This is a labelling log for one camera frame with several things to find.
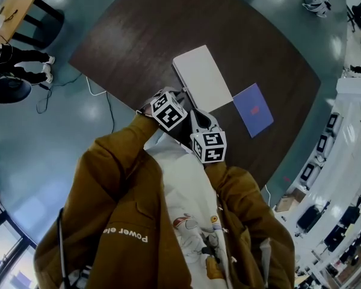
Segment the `dark brown tabletop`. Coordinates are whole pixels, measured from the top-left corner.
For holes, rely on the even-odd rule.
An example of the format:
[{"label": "dark brown tabletop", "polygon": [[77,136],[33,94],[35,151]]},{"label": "dark brown tabletop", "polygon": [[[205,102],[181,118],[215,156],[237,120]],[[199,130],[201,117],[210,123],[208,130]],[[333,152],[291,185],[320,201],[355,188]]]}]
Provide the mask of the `dark brown tabletop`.
[{"label": "dark brown tabletop", "polygon": [[72,66],[133,109],[181,87],[174,57],[207,45],[234,96],[253,83],[274,123],[251,138],[231,102],[212,112],[226,131],[226,161],[263,187],[297,136],[320,82],[266,18],[242,0],[115,0],[73,54]]}]

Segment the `white laptop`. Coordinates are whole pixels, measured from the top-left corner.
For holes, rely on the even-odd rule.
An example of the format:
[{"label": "white laptop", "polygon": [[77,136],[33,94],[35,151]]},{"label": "white laptop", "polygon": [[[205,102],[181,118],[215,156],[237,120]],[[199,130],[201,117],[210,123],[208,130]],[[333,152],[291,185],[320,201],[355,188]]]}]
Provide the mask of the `white laptop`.
[{"label": "white laptop", "polygon": [[233,97],[206,45],[173,61],[191,101],[208,113],[233,101]]}]

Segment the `blue floor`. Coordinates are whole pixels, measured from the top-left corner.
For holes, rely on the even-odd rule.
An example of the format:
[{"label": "blue floor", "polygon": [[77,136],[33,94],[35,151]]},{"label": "blue floor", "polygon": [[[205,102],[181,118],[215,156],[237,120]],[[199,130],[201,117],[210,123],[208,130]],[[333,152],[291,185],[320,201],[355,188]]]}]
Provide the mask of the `blue floor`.
[{"label": "blue floor", "polygon": [[[113,0],[44,1],[63,10],[66,16],[60,35],[46,50],[57,58],[53,67],[55,84],[62,84],[79,74],[67,62]],[[290,39],[322,82],[301,133],[268,183],[273,203],[288,186],[285,177],[295,178],[327,120],[330,107],[326,99],[335,96],[335,85],[344,62],[346,3],[345,0],[330,0],[331,15],[320,19],[307,12],[301,6],[301,0],[245,1]],[[41,18],[43,12],[32,7],[30,15]],[[32,31],[33,27],[26,22],[19,30],[26,35],[32,35]],[[31,49],[19,42],[12,41],[11,44]],[[37,63],[28,63],[25,67],[35,72],[41,69]],[[93,90],[101,91],[96,84],[93,84]],[[65,87],[54,88],[47,112],[37,114],[36,104],[45,96],[45,90],[34,87],[30,97],[23,102],[0,105],[2,204],[36,243],[66,200],[78,158],[96,137],[112,129],[105,94],[96,97],[89,94],[84,76]],[[118,130],[129,124],[134,111],[114,97],[110,99]]]}]

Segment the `jacket sleeve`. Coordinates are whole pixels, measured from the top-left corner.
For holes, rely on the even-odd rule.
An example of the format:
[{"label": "jacket sleeve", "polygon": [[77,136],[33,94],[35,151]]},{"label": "jacket sleeve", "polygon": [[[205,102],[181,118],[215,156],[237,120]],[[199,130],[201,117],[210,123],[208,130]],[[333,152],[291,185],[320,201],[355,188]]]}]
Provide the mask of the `jacket sleeve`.
[{"label": "jacket sleeve", "polygon": [[294,287],[294,244],[289,232],[274,217],[261,196],[259,187],[248,171],[215,163],[206,168],[213,188],[228,208],[249,230],[251,252],[262,271],[260,245],[270,239],[271,260],[269,288]]},{"label": "jacket sleeve", "polygon": [[[123,181],[157,129],[154,120],[138,115],[129,127],[97,139],[79,160],[61,222],[68,273],[93,261],[93,246],[123,192]],[[36,248],[34,267],[40,289],[60,286],[56,222]]]}]

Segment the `wooden desk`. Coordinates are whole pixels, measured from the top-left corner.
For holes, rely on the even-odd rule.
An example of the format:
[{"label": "wooden desk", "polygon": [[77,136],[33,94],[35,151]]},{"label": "wooden desk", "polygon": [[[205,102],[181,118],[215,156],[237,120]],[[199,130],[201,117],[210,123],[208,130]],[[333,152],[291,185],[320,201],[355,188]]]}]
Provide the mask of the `wooden desk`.
[{"label": "wooden desk", "polygon": [[[12,19],[4,22],[3,26],[0,28],[0,35],[8,41],[14,38],[21,42],[34,45],[38,48],[45,48],[48,45],[45,41],[33,39],[16,32],[23,19],[35,25],[36,27],[43,29],[42,22],[27,15],[27,12],[29,11],[33,3],[35,3],[36,6],[49,13],[51,16],[53,16],[63,24],[64,16],[42,0],[5,0],[4,3],[0,6],[0,11],[2,10],[1,14],[3,14],[5,18],[8,19],[12,14],[14,14],[16,10],[17,13],[13,15]],[[0,37],[0,44],[6,43],[3,38]]]},{"label": "wooden desk", "polygon": [[263,187],[297,136],[320,82],[300,53],[242,0],[116,0],[70,63],[133,109],[166,85],[174,57],[207,45],[234,96],[254,82],[274,123],[255,138],[231,102],[212,114],[226,131],[228,164]]}]

